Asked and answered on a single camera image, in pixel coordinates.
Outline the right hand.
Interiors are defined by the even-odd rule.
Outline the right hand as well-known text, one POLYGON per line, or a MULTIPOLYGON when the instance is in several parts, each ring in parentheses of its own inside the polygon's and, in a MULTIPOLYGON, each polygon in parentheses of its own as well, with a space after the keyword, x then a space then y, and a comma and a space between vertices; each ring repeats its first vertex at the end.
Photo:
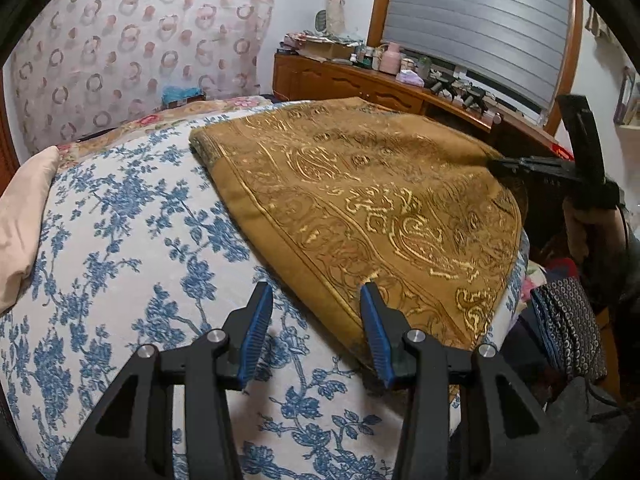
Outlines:
POLYGON ((629 226, 620 208, 582 210, 566 198, 563 214, 568 249, 578 264, 613 261, 629 248, 629 226))

